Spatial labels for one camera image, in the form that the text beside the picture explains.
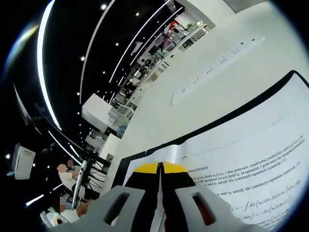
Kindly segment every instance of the wall outlet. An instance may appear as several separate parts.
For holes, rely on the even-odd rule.
[[[226,57],[221,57],[220,59],[219,59],[219,63],[220,64],[223,64],[223,63],[225,63],[226,62]]]
[[[196,78],[194,78],[194,79],[192,80],[192,84],[197,84],[198,81],[199,81],[199,78],[198,78],[198,76],[196,76]]]
[[[235,49],[232,50],[232,53],[233,53],[233,54],[236,54],[236,53],[238,53],[238,52],[240,52],[239,48],[235,48]]]
[[[184,84],[184,87],[173,91],[172,105],[183,100],[191,92],[195,91],[198,86],[201,86],[207,82],[217,73],[221,72],[227,66],[251,51],[264,40],[265,38],[263,37],[244,39],[230,49],[227,49],[223,54],[221,54],[221,56],[219,56],[217,59],[214,59],[213,62],[210,62],[211,65],[209,67],[201,67],[201,69],[197,70],[196,72],[198,75],[191,79],[191,81],[188,81],[186,84]]]
[[[206,74],[210,74],[212,72],[212,67],[209,67],[205,70]]]

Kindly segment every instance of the black ceiling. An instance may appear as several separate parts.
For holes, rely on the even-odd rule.
[[[135,43],[128,49],[112,82],[109,83],[111,75],[131,40],[149,17],[164,4],[164,0],[115,1],[93,41],[85,67],[82,104],[79,104],[79,96],[76,93],[80,89],[83,67],[80,58],[86,54],[93,31],[103,14],[100,6],[104,3],[109,2],[106,0],[56,0],[44,35],[43,68],[49,99],[58,122],[63,128],[62,132],[80,146],[82,146],[81,141],[88,135],[91,125],[82,119],[81,114],[77,115],[77,112],[81,112],[82,105],[91,94],[96,93],[100,97],[105,95],[109,100],[112,94],[119,90],[117,81],[124,73],[130,72],[130,63],[133,59],[130,54]],[[26,25],[29,27],[39,25],[47,4],[46,1],[39,2],[36,7],[27,4],[20,5],[21,9],[13,14],[13,18],[18,18],[20,14],[23,23],[17,22],[10,28],[11,34],[7,37],[5,54],[10,51],[17,35]],[[176,10],[181,7],[178,3],[175,5]],[[143,37],[147,41],[171,15],[171,10],[165,6],[143,28],[134,42],[142,41]],[[56,171],[57,165],[61,162],[65,163],[69,158],[57,145],[54,145],[52,150],[49,149],[54,140],[49,136],[48,131],[51,131],[63,146],[70,150],[67,139],[46,121],[37,120],[35,122],[41,134],[33,127],[26,127],[17,107],[14,85],[31,117],[39,116],[39,109],[43,109],[45,111],[41,116],[51,119],[38,77],[37,39],[38,30],[29,38],[13,63],[2,69],[1,87],[4,88],[0,93],[1,103],[3,103],[1,112],[4,112],[1,114],[1,121],[4,123],[3,131],[5,132],[3,138],[5,146],[1,147],[1,156],[12,153],[16,143],[22,143],[37,152],[36,167],[31,172],[30,180],[13,181],[13,177],[9,177],[5,183],[9,186],[8,192],[9,188],[11,188],[10,194],[13,191],[15,202],[22,205],[44,194],[40,202],[25,209],[36,219],[38,219],[38,212],[50,207],[51,202],[63,192],[64,188],[59,188],[50,194],[50,190],[61,183]],[[1,163],[4,164],[1,171],[7,174],[10,171],[9,160],[1,159]]]

